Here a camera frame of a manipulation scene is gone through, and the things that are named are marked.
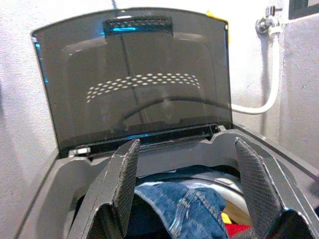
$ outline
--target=clothes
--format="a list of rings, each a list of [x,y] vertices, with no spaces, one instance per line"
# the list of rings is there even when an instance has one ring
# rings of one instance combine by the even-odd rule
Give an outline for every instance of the clothes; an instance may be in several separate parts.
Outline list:
[[[221,218],[225,200],[211,188],[147,182],[136,187],[135,194],[158,214],[172,239],[229,238]]]
[[[228,235],[230,237],[237,235],[247,229],[250,229],[248,225],[238,225],[238,224],[225,224],[227,228]]]

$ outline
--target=washing machine drum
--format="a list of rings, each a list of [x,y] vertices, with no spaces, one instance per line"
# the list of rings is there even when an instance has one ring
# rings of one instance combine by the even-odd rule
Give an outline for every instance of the washing machine drum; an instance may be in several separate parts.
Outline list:
[[[226,200],[227,206],[224,211],[233,215],[232,219],[237,220],[237,223],[251,224],[240,179],[233,175],[197,165],[138,178],[137,186],[145,182],[158,181],[176,182],[188,188],[212,188]],[[170,238],[160,217],[136,194],[133,199],[127,238]]]

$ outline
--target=blue jeans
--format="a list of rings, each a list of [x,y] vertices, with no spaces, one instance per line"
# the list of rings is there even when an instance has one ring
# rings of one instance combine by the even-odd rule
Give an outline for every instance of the blue jeans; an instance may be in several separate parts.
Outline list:
[[[221,218],[225,200],[211,188],[189,189],[173,182],[146,182],[135,188],[135,194],[157,213],[172,239],[229,238]]]

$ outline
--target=jeans seam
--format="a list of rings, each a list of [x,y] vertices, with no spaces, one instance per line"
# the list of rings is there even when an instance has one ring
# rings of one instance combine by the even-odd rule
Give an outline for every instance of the jeans seam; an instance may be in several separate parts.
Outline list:
[[[210,212],[210,214],[212,214],[212,216],[218,222],[219,226],[223,229],[223,231],[227,234],[226,227],[222,221],[221,215],[217,213],[217,211],[214,209],[213,206],[211,206],[211,204],[206,200],[205,196],[203,196],[199,192],[196,192],[196,196],[198,197],[200,202],[204,205],[204,207]]]
[[[185,218],[185,215],[186,215],[186,210],[189,208],[190,206],[190,203],[191,201],[194,199],[195,197],[195,193],[194,193],[194,190],[192,189],[189,189],[188,192],[184,195],[183,199],[181,200],[180,202],[180,205],[177,207],[176,209],[176,212],[179,210],[179,208],[183,207],[183,211],[182,211],[182,215],[180,218],[177,219],[177,222],[179,222],[179,226],[178,227],[175,227],[173,226],[174,222],[172,223],[172,225],[170,226],[169,230],[171,231],[171,233],[173,234],[174,238],[178,238],[179,235],[180,235],[180,231],[181,231],[181,228],[182,228],[182,224],[183,224],[183,221],[184,221],[184,218]]]

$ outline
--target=tinted glass lid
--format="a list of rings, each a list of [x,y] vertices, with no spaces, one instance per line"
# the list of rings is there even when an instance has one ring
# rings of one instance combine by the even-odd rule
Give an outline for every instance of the tinted glass lid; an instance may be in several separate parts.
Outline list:
[[[227,22],[165,8],[84,15],[36,30],[60,151],[232,124]]]

